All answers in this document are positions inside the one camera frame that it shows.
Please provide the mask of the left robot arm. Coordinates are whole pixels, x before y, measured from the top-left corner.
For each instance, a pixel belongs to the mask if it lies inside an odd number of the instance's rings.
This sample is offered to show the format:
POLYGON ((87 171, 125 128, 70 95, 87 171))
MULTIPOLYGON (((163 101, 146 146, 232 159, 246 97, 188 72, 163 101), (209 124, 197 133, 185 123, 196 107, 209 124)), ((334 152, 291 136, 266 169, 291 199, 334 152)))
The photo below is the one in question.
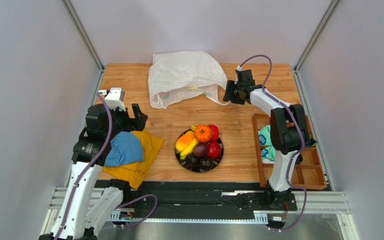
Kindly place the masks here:
POLYGON ((60 212, 41 240, 96 240, 112 212, 130 196, 130 184, 111 179, 97 203, 89 210, 92 193, 111 150, 110 141, 121 132, 143 131, 148 116, 139 105, 131 105, 134 116, 119 106, 106 104, 88 108, 85 127, 73 147, 71 174, 60 212))

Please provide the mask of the white plastic bag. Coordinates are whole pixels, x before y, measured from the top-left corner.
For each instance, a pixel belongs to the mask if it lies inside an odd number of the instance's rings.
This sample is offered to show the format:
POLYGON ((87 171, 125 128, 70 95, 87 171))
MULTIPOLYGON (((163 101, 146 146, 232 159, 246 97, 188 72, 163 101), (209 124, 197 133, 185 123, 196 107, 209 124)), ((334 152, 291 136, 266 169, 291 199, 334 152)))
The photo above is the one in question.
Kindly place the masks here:
POLYGON ((205 51, 177 51, 152 55, 148 72, 150 106, 169 105, 205 95, 218 105, 218 89, 226 89, 228 78, 220 63, 205 51))

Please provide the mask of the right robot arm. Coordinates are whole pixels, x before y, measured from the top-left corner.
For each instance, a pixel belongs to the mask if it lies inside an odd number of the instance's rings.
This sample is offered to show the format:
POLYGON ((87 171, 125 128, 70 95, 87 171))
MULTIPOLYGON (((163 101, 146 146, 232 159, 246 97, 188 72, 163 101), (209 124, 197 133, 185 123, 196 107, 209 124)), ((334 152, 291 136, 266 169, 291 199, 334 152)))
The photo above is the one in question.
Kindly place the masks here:
POLYGON ((278 209, 294 197, 290 179, 309 136, 304 107, 282 101, 256 84, 251 70, 238 68, 235 72, 237 79, 227 81, 223 101, 249 103, 270 116, 270 140, 276 154, 263 199, 268 208, 278 209))

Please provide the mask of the orange toy pumpkin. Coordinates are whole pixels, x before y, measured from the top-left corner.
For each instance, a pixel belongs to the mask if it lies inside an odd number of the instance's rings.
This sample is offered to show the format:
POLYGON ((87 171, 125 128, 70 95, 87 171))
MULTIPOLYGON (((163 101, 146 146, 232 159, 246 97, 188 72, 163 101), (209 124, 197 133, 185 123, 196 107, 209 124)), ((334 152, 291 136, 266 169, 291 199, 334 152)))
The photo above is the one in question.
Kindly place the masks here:
POLYGON ((193 134, 199 143, 207 143, 213 137, 213 130, 208 125, 200 124, 194 129, 193 134))

